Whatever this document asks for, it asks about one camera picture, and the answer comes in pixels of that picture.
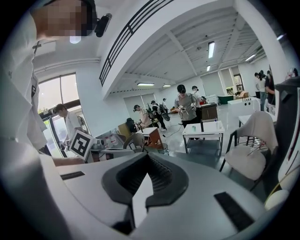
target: black cap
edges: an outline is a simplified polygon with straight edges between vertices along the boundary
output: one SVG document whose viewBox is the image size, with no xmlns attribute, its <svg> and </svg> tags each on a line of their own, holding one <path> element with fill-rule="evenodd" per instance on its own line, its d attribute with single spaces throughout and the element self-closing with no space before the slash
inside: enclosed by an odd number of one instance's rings
<svg viewBox="0 0 300 240">
<path fill-rule="evenodd" d="M 186 87 L 183 84 L 177 86 L 177 91 L 179 93 L 186 93 Z"/>
</svg>

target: jeans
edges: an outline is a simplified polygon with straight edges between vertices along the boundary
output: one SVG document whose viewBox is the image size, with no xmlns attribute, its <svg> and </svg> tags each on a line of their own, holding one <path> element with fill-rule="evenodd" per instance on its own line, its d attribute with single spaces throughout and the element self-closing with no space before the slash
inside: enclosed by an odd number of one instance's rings
<svg viewBox="0 0 300 240">
<path fill-rule="evenodd" d="M 266 102 L 267 94 L 265 92 L 260 92 L 260 96 L 261 96 L 261 111 L 264 111 L 264 105 Z"/>
</svg>

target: white shirt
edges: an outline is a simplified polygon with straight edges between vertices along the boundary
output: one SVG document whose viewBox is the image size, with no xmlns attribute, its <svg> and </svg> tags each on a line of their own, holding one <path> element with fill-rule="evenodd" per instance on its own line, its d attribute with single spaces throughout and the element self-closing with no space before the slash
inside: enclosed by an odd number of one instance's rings
<svg viewBox="0 0 300 240">
<path fill-rule="evenodd" d="M 78 120 L 78 117 L 75 113 L 73 112 L 68 112 L 66 116 L 66 127 L 67 127 L 67 136 L 69 140 L 72 140 L 76 129 L 75 128 L 80 128 L 80 123 Z"/>
<path fill-rule="evenodd" d="M 168 110 L 167 106 L 165 105 L 165 102 L 163 102 L 163 106 L 166 110 Z"/>
<path fill-rule="evenodd" d="M 265 86 L 266 80 L 263 78 L 262 80 L 259 80 L 259 78 L 256 79 L 257 88 L 260 92 L 265 92 Z"/>
<path fill-rule="evenodd" d="M 33 18 L 26 13 L 7 40 L 0 56 L 0 136 L 27 143 L 37 150 L 47 143 L 46 126 L 37 112 L 38 84 L 31 81 L 37 42 Z M 36 93 L 31 98 L 32 84 Z"/>
<path fill-rule="evenodd" d="M 196 107 L 201 107 L 199 99 L 201 99 L 202 96 L 200 95 L 200 93 L 199 92 L 194 92 L 193 97 L 194 97 L 194 100 L 196 102 Z"/>
<path fill-rule="evenodd" d="M 146 109 L 142 108 L 140 110 L 140 118 L 142 120 L 142 124 L 145 125 L 146 127 L 152 124 L 151 119 L 149 118 L 149 114 Z"/>
</svg>

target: chair cushion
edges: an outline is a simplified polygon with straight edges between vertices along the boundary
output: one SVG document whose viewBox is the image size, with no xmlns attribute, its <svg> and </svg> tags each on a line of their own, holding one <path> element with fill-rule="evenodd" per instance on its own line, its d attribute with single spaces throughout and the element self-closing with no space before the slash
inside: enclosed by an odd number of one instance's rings
<svg viewBox="0 0 300 240">
<path fill-rule="evenodd" d="M 225 160 L 245 177 L 257 180 L 266 166 L 266 159 L 260 151 L 252 151 L 253 149 L 248 146 L 239 145 L 226 153 Z"/>
</svg>

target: cabinet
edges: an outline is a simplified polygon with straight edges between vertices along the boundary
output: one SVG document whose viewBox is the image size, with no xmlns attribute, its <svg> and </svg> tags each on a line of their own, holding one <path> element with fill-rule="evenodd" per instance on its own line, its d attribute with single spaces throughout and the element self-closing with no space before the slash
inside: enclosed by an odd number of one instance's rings
<svg viewBox="0 0 300 240">
<path fill-rule="evenodd" d="M 201 110 L 203 121 L 218 118 L 217 104 L 215 103 L 202 105 Z"/>
</svg>

